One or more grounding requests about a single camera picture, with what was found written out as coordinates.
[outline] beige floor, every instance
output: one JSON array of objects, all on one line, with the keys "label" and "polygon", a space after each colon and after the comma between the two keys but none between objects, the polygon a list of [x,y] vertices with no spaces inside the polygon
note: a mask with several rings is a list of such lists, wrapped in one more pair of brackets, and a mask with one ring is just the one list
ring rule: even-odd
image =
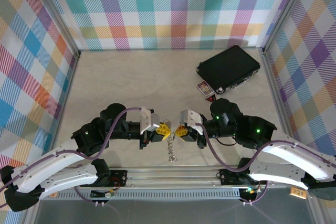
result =
[{"label": "beige floor", "polygon": [[[202,81],[195,69],[199,62],[221,50],[154,50],[84,52],[79,60],[57,144],[69,139],[83,124],[99,116],[109,104],[119,102],[127,108],[153,108],[161,121],[169,119],[173,130],[185,109],[203,113],[210,118],[210,102],[196,88]],[[247,49],[260,61],[257,49]],[[238,104],[247,115],[261,116],[280,128],[279,119],[263,70],[247,83],[222,95]],[[138,112],[128,114],[128,120],[138,121]],[[231,138],[223,142],[232,143]],[[254,151],[239,145],[224,147],[214,142],[220,157],[227,164],[237,164],[241,157]],[[110,166],[139,165],[215,165],[209,148],[200,150],[196,143],[176,138],[173,144],[177,162],[168,161],[167,142],[151,143],[139,150],[138,141],[114,140],[102,155]]]}]

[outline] black case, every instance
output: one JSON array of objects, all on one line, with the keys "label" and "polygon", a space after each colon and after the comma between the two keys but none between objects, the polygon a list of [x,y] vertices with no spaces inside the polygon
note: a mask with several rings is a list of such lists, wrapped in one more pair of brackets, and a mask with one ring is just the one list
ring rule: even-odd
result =
[{"label": "black case", "polygon": [[260,64],[239,46],[201,62],[196,71],[217,94],[235,88],[258,72]]}]

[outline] small box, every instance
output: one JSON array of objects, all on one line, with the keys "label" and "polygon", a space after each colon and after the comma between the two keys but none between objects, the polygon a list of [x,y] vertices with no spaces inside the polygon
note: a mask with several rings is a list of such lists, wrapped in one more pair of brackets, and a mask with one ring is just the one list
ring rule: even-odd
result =
[{"label": "small box", "polygon": [[196,71],[217,93],[223,94],[246,82],[258,72],[260,64],[239,46],[233,46],[204,62]]}]

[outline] metal chain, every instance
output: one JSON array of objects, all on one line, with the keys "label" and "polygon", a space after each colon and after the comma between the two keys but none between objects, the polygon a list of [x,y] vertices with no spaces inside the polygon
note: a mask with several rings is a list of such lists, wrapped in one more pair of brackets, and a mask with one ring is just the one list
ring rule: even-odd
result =
[{"label": "metal chain", "polygon": [[[172,122],[169,120],[164,120],[163,123],[167,125],[167,127],[171,128],[172,127]],[[173,150],[173,141],[175,140],[175,132],[169,135],[167,143],[168,143],[168,155],[169,158],[168,160],[172,163],[175,163],[177,161],[176,156],[174,155],[174,150]]]}]

